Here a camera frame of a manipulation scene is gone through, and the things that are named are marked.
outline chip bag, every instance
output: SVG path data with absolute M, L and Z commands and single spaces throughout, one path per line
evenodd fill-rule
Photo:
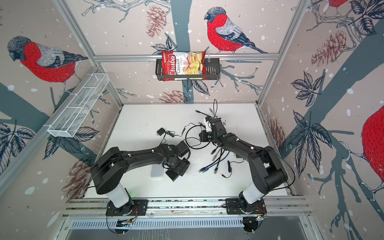
M 196 75 L 207 74 L 203 64 L 205 51 L 201 53 L 194 52 L 171 52 L 162 51 L 163 75 Z M 165 78 L 163 81 L 186 80 L 186 78 Z

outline wall-mounted basket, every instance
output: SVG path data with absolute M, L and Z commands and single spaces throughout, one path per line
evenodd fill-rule
M 64 111 L 49 127 L 48 132 L 54 137 L 73 137 L 79 129 L 89 111 L 109 83 L 107 74 L 88 74 L 83 81 L 84 86 L 75 94 Z
M 204 59 L 204 66 L 207 74 L 191 74 L 191 75 L 163 75 L 163 66 L 161 65 L 161 59 L 156 60 L 156 76 L 159 81 L 163 81 L 165 78 L 185 78 L 186 80 L 218 80 L 220 77 L 220 59 L 210 58 Z

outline bird beak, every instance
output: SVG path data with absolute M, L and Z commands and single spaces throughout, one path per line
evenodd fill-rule
M 16 58 L 15 58 L 15 54 L 14 53 L 9 53 L 9 55 L 11 56 L 12 60 L 15 61 Z

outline blue cable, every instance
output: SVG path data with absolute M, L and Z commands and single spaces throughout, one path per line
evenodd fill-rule
M 229 155 L 229 152 L 225 155 L 225 157 L 223 158 L 223 159 L 221 159 L 219 162 L 221 162 L 221 161 L 223 161 L 227 156 Z M 210 166 L 210 167 L 207 167 L 206 169 L 204 169 L 204 171 L 203 172 L 206 172 L 206 171 L 208 171 L 208 169 L 210 169 L 211 167 L 213 167 L 215 164 L 213 164 L 212 166 Z

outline mounting plate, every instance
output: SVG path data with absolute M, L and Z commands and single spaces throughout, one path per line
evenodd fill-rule
M 148 207 L 148 200 L 146 199 L 140 199 L 140 200 L 133 200 L 133 205 L 137 207 L 138 216 L 145 216 L 145 212 L 147 211 Z M 120 211 L 120 209 L 116 208 L 115 205 L 109 204 L 109 209 L 105 212 L 106 216 L 136 216 L 136 212 L 132 210 L 129 214 L 123 215 Z
M 228 215 L 237 215 L 237 214 L 244 214 L 243 211 L 241 211 L 240 208 L 240 202 L 238 198 L 227 198 L 225 199 L 225 204 L 227 205 L 227 214 Z M 261 210 L 266 212 L 264 200 L 261 199 L 259 201 L 256 201 L 256 206 L 258 206 Z M 263 215 L 264 213 L 260 211 L 257 207 L 255 207 L 255 210 L 253 210 L 249 214 L 261 214 Z

